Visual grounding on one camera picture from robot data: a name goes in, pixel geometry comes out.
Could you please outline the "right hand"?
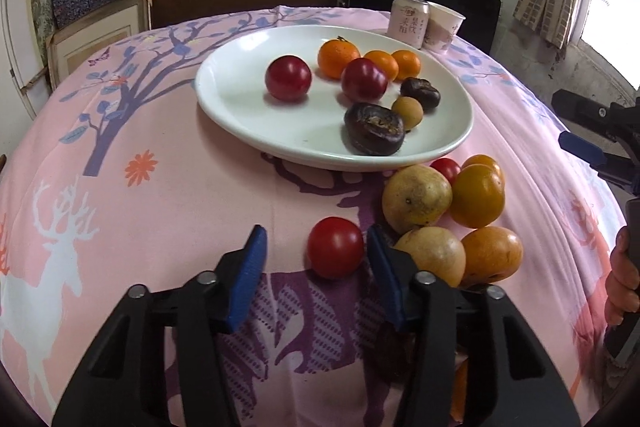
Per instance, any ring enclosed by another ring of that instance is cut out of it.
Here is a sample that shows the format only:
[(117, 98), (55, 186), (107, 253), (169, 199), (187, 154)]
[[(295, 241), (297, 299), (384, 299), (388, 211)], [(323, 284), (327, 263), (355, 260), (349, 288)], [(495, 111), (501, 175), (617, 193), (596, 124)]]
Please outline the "right hand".
[(611, 272), (605, 281), (605, 320), (610, 326), (620, 325), (626, 313), (639, 310), (639, 271), (628, 256), (629, 232), (623, 227), (617, 233), (610, 256)]

